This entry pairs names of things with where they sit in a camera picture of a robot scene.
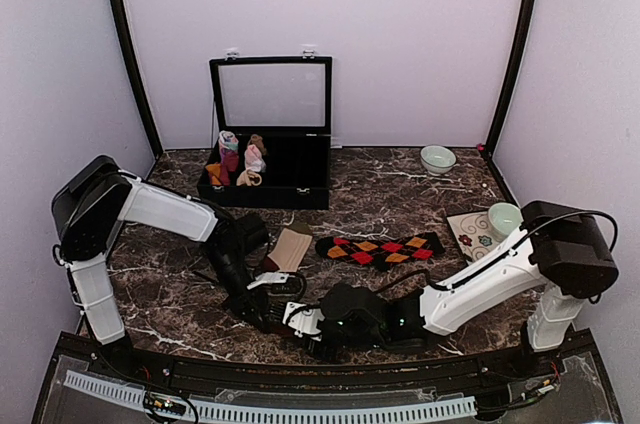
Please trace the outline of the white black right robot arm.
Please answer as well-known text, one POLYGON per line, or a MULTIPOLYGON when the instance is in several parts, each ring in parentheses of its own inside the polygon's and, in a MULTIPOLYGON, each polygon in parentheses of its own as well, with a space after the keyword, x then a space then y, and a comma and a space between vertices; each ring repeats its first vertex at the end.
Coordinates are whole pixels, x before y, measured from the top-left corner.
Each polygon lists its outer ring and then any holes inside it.
POLYGON ((523 221, 494 250, 466 269, 406 297, 387 301, 364 287, 336 285, 301 322, 323 344, 377 346, 408 354, 534 287, 545 291, 524 325, 524 345, 510 357, 521 378, 534 376, 557 349, 586 301, 618 279, 613 246, 599 211, 532 201, 523 221))

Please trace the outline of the beige rolled sock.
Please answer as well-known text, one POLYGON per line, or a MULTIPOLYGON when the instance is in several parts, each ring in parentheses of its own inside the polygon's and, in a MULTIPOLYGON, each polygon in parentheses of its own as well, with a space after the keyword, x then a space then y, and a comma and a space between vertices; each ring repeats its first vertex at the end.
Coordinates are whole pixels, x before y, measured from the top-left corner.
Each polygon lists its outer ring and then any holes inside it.
POLYGON ((262 175, 251 169, 243 170, 237 180, 236 185, 239 187, 257 187, 262 184, 262 175))

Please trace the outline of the black left frame post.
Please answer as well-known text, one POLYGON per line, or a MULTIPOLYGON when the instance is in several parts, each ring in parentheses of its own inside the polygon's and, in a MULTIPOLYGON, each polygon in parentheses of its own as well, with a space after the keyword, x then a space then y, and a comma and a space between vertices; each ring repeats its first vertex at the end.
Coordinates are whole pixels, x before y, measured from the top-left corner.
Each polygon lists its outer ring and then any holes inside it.
POLYGON ((155 158, 159 158, 163 154, 164 149, 152 116, 151 106, 143 83, 136 50, 134 48, 133 36, 129 26, 125 0, 109 0, 109 3, 120 52, 133 93, 136 109, 141 119, 152 155, 155 158))

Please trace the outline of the black argyle orange red sock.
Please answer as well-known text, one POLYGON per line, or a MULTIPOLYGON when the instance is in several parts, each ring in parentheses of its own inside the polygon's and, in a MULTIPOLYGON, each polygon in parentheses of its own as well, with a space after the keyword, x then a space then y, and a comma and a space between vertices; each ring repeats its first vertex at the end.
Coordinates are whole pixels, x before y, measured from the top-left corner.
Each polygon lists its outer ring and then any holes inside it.
POLYGON ((392 240, 324 237, 316 242, 315 251, 331 261, 389 271, 400 264, 441 256, 445 248, 435 232, 424 232, 392 240))

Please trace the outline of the pale green bowl on plate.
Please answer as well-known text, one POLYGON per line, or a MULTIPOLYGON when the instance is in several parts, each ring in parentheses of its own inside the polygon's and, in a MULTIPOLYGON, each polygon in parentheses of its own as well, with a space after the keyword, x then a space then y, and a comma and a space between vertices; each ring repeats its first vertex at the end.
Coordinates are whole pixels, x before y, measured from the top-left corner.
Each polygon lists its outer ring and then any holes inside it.
POLYGON ((507 202, 492 205, 487 212, 492 233, 499 241, 505 240, 523 222, 520 208, 507 202))

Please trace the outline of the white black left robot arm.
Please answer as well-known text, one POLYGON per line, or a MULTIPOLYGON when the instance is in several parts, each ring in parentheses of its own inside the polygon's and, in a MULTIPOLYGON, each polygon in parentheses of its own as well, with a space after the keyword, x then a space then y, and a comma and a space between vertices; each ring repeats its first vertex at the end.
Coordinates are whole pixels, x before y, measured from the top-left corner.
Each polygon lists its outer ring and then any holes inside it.
POLYGON ((120 380, 141 371, 140 356, 124 343, 127 332, 107 270, 110 242, 124 224, 180 236, 201 246, 227 293, 231 312, 265 330, 268 298, 253 287, 245 257, 268 237, 255 213, 234 217, 219 205, 176 193, 122 170, 100 155, 74 176, 51 204, 58 241, 52 254, 65 268, 75 305, 101 345, 103 365, 120 380))

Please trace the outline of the black box with glass lid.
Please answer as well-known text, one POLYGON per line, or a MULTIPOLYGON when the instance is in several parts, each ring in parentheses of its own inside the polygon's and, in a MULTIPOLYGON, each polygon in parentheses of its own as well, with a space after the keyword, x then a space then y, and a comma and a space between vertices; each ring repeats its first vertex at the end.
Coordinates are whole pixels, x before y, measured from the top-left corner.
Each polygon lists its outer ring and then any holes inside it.
POLYGON ((202 172, 201 197, 225 207, 326 210, 330 198, 330 56, 214 58, 209 62, 220 131, 237 138, 227 184, 202 172), (261 181, 237 183, 252 136, 267 153, 261 181))

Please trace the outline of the black frame post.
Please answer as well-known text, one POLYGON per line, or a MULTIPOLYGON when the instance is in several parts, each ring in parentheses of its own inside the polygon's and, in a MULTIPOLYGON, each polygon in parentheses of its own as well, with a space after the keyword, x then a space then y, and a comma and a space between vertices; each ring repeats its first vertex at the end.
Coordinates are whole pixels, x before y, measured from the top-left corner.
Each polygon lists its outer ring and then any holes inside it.
POLYGON ((506 122, 511 100, 515 91, 521 62, 529 34, 535 0, 521 0, 513 42, 509 53, 507 67, 496 104, 495 112, 484 143, 484 155, 491 160, 497 149, 499 139, 506 122))
POLYGON ((155 158, 159 158, 163 154, 164 149, 152 116, 151 106, 143 83, 136 50, 134 48, 133 36, 129 26, 125 0, 109 0, 109 3, 120 52, 133 93, 136 109, 141 119, 152 155, 155 158))

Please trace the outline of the small circuit board right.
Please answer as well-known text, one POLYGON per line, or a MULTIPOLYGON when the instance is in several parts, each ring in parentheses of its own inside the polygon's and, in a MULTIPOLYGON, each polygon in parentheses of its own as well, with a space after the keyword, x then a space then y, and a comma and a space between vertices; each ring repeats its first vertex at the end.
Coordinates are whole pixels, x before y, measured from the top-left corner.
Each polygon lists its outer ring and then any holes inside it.
POLYGON ((523 392, 522 397, 525 400, 539 399, 542 396, 546 395, 547 393, 553 390, 556 390, 558 385, 559 385, 558 379, 553 379, 553 380, 547 379, 541 382, 537 387, 528 389, 525 392, 523 392))

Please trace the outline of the striped beige maroon sock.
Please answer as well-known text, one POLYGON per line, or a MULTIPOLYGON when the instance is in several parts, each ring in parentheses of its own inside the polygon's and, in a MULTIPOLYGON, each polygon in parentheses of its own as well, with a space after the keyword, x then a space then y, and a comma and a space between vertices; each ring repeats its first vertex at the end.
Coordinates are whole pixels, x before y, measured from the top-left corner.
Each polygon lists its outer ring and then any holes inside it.
POLYGON ((261 268, 266 272, 296 272, 312 240, 312 230, 306 223, 293 222, 282 229, 274 249, 267 253, 261 268))

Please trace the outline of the pink white rolled sock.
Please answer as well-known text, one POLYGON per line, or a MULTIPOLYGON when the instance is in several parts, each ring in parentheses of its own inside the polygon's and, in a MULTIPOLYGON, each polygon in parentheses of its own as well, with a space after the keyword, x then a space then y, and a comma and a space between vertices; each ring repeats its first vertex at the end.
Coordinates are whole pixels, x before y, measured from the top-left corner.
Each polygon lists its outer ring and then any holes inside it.
POLYGON ((244 153, 245 168, 255 173, 262 173, 266 169, 263 154, 255 144, 249 144, 244 153))

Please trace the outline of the black right frame post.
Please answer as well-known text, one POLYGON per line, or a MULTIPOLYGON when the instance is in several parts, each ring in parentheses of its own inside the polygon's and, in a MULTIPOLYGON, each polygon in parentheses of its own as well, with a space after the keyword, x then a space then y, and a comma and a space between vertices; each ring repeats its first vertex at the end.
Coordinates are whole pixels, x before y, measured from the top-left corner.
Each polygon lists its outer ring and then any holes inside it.
POLYGON ((506 122, 511 100, 515 91, 521 62, 529 34, 535 0, 521 0, 513 42, 509 53, 507 67, 496 104, 495 112, 484 143, 484 155, 491 160, 497 149, 499 139, 506 122))

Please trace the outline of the magenta rolled sock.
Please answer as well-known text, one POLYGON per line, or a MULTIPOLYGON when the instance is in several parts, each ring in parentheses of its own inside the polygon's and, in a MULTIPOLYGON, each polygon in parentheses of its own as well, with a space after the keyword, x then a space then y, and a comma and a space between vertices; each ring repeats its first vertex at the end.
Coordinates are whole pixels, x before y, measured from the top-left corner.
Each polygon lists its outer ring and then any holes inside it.
POLYGON ((219 180, 224 186, 231 184, 231 176, 237 171, 239 155, 237 151, 223 149, 221 151, 219 180))

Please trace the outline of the orange rolled sock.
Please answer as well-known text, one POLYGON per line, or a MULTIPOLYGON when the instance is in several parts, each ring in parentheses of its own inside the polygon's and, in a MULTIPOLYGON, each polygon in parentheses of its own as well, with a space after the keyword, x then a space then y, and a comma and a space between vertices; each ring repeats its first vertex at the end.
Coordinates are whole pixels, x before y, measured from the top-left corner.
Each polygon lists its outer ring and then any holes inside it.
POLYGON ((213 163, 207 164, 205 166, 205 170, 207 171, 209 184, 214 187, 223 186, 223 182, 221 180, 221 164, 213 163))

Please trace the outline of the brown rolled sock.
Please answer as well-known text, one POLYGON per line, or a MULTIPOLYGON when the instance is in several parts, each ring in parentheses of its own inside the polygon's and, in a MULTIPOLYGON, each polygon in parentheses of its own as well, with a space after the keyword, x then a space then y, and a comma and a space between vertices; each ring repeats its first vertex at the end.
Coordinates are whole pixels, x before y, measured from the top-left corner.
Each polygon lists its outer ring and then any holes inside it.
POLYGON ((263 138, 260 135, 252 134, 249 139, 249 144, 254 145, 260 151, 262 156, 266 156, 268 154, 263 138))

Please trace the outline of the small circuit board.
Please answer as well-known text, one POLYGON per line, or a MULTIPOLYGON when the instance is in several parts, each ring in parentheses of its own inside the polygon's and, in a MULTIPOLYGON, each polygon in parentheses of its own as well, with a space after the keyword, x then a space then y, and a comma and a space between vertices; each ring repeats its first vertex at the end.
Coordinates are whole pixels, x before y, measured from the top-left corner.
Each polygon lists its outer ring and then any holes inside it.
POLYGON ((155 417, 182 417, 187 406, 178 400, 157 393, 146 393, 142 401, 143 408, 155 417))
POLYGON ((541 382, 537 387, 528 389, 525 392, 523 392, 522 397, 525 400, 539 399, 542 396, 546 395, 547 393, 553 390, 556 390, 558 385, 559 385, 558 379, 553 379, 553 380, 547 379, 541 382))

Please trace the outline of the multicolour rolled sock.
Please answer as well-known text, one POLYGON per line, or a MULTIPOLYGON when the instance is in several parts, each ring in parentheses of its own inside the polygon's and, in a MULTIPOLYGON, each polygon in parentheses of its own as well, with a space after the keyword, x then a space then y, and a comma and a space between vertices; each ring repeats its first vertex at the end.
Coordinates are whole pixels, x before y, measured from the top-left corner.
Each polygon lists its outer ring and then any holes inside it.
POLYGON ((228 130, 222 130, 218 135, 218 146, 222 153, 238 152, 239 141, 236 135, 228 130))

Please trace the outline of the square floral plate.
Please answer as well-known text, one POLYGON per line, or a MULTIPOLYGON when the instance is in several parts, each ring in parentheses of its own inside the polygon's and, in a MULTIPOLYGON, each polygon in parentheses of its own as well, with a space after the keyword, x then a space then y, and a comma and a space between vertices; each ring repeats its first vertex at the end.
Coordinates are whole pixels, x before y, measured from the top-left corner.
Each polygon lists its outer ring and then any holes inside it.
POLYGON ((490 223, 487 209, 449 215, 446 221, 468 264, 484 257, 505 239, 490 223))

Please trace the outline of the small circuit board left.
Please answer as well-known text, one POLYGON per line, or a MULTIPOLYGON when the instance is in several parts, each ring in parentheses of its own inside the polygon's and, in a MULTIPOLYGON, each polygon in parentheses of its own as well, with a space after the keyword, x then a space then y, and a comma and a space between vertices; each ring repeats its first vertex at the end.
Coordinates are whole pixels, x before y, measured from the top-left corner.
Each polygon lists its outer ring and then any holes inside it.
POLYGON ((157 393, 146 393, 142 401, 143 408, 155 417, 182 417, 187 406, 178 400, 157 393))

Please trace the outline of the pale green bowl at back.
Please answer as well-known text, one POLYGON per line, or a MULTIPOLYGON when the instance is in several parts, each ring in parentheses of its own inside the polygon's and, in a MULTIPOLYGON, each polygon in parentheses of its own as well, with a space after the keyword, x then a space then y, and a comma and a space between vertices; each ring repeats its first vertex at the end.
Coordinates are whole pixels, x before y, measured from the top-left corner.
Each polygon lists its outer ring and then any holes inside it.
POLYGON ((425 146, 420 150, 420 160, 428 174, 439 176, 448 173, 457 163, 455 154, 438 145, 425 146))

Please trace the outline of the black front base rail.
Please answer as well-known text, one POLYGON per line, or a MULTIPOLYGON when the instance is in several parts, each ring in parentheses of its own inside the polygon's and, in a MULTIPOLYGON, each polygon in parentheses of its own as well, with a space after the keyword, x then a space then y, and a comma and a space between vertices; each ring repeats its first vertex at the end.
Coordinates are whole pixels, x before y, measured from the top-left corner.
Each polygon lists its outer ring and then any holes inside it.
POLYGON ((468 357, 409 361, 382 365, 259 365, 172 356, 134 349, 123 373, 135 379, 148 376, 166 388, 193 394, 213 394, 224 388, 248 391, 320 393, 399 391, 433 388, 472 393, 489 392, 510 383, 566 371, 556 355, 540 357, 523 374, 515 369, 517 348, 468 357))

